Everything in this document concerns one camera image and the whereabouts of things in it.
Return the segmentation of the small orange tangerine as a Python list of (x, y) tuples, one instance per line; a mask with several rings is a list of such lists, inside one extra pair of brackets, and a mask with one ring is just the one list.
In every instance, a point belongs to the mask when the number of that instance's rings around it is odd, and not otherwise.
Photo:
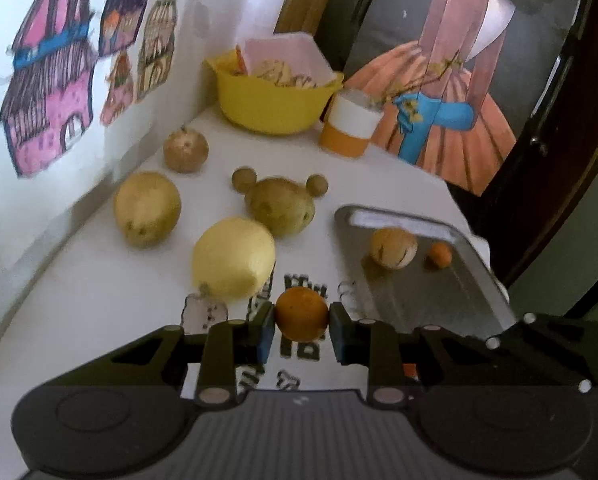
[(451, 246), (444, 242), (433, 242), (428, 249), (427, 260), (437, 269), (448, 268), (453, 260)]
[(314, 290), (292, 287), (282, 293), (275, 304), (275, 321), (282, 334), (292, 341), (319, 339), (328, 326), (328, 306)]

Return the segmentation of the striped yellow pepino melon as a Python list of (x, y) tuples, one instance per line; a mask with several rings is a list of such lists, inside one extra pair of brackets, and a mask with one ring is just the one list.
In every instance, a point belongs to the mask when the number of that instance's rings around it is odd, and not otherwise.
[(369, 254), (384, 269), (400, 270), (408, 266), (418, 250), (416, 237), (405, 229), (389, 226), (376, 230), (371, 236)]

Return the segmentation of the large yellow lemon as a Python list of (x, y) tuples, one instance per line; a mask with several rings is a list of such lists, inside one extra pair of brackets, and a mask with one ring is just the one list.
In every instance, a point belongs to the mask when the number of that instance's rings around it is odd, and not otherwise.
[(194, 246), (193, 285), (226, 302), (247, 299), (267, 282), (275, 261), (275, 240), (262, 223), (225, 218), (203, 232)]

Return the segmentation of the greenish yellow round pear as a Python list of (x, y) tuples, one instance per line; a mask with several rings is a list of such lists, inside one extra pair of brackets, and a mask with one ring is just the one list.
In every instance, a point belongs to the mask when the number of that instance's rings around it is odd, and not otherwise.
[(139, 171), (127, 177), (113, 196), (116, 226), (133, 247), (163, 242), (179, 221), (182, 210), (175, 184), (156, 171)]

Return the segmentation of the olive green pear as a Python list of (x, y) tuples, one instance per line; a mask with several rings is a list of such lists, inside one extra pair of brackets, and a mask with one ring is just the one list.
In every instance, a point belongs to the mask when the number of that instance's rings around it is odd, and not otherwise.
[(313, 220), (312, 196), (296, 182), (281, 177), (258, 181), (245, 194), (248, 214), (276, 238), (302, 232)]

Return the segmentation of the small brown round fruit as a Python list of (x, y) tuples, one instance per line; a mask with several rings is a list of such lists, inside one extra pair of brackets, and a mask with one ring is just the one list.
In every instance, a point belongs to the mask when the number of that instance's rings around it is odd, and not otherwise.
[(180, 174), (195, 174), (209, 156), (205, 136), (191, 128), (173, 131), (162, 146), (165, 166)]

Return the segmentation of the silver metal tray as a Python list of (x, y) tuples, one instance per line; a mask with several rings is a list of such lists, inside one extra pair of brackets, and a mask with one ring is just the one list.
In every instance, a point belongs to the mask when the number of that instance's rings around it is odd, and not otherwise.
[[(402, 333), (438, 325), (463, 336), (485, 339), (516, 322), (504, 290), (462, 232), (448, 223), (405, 212), (342, 206), (334, 214), (347, 277), (337, 296), (351, 318), (374, 318)], [(388, 271), (369, 254), (372, 234), (381, 228), (410, 231), (418, 250), (401, 270)], [(433, 242), (451, 246), (451, 266), (437, 269), (427, 260)]]

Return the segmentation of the small brown longan right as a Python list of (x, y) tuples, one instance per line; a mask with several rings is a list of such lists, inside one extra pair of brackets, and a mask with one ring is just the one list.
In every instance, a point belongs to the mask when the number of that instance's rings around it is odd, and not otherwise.
[(305, 181), (305, 189), (312, 197), (324, 196), (329, 189), (328, 180), (323, 174), (311, 174)]

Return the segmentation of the small brown longan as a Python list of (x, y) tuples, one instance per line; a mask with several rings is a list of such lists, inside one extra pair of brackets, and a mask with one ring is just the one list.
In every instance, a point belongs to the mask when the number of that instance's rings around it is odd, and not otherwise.
[(233, 189), (239, 194), (246, 194), (258, 181), (255, 170), (242, 166), (237, 168), (231, 177)]
[(305, 189), (312, 197), (324, 196), (329, 189), (328, 180), (323, 174), (311, 174), (305, 181)]

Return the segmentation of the small brown longan left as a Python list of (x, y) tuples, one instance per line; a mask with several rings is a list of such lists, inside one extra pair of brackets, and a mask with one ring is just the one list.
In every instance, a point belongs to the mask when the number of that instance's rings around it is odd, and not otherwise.
[(246, 194), (258, 181), (255, 170), (242, 166), (237, 168), (231, 177), (233, 189), (239, 194)]

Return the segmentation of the white and orange cup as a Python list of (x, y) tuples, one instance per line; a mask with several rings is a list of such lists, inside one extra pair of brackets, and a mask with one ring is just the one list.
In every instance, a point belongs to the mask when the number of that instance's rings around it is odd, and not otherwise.
[(361, 157), (383, 115), (383, 107), (366, 93), (343, 88), (328, 107), (320, 147), (343, 157)]

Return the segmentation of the yellow plastic bowl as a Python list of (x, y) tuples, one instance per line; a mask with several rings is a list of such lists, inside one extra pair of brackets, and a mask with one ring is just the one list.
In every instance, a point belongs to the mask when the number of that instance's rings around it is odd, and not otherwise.
[(218, 101), (223, 115), (247, 130), (288, 136), (316, 124), (331, 97), (342, 88), (343, 73), (313, 89), (278, 87), (270, 81), (238, 74), (235, 49), (207, 58), (217, 77)]

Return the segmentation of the striped melon in bowl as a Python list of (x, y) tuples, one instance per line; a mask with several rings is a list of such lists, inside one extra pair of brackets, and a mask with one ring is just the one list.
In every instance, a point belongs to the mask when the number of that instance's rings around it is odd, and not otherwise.
[(314, 89), (316, 87), (315, 81), (310, 76), (301, 74), (293, 76), (290, 85), (299, 89)]
[(264, 60), (252, 71), (251, 76), (275, 84), (275, 86), (289, 86), (293, 80), (290, 66), (282, 60)]

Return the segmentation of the orange red item in bowl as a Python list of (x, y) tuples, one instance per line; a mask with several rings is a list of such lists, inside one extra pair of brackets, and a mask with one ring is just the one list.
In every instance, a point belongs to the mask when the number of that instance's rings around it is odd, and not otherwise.
[(241, 47), (236, 46), (235, 53), (236, 53), (236, 61), (237, 61), (237, 66), (238, 66), (238, 73), (240, 73), (241, 75), (247, 75), (248, 70), (247, 70), (246, 63), (244, 61), (243, 54), (241, 53)]

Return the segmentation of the houses drawing paper sheet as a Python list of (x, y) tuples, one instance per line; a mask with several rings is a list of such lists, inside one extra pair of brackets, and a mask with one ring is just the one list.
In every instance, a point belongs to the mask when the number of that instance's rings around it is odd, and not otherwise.
[(0, 277), (104, 171), (113, 60), (158, 24), (182, 54), (195, 4), (225, 1), (0, 0)]

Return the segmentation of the girl in orange dress poster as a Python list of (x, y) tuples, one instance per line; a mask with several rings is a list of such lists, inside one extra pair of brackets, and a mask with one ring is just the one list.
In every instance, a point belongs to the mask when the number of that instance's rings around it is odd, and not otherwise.
[(373, 143), (482, 194), (538, 110), (580, 0), (373, 0), (348, 84), (384, 106)]

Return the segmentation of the pink white paper in bowl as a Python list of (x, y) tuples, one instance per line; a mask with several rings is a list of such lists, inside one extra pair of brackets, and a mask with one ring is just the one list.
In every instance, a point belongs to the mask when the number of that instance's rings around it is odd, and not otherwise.
[(287, 32), (265, 38), (249, 38), (239, 44), (245, 72), (253, 76), (267, 61), (286, 63), (293, 75), (310, 76), (318, 86), (336, 79), (325, 56), (306, 32)]

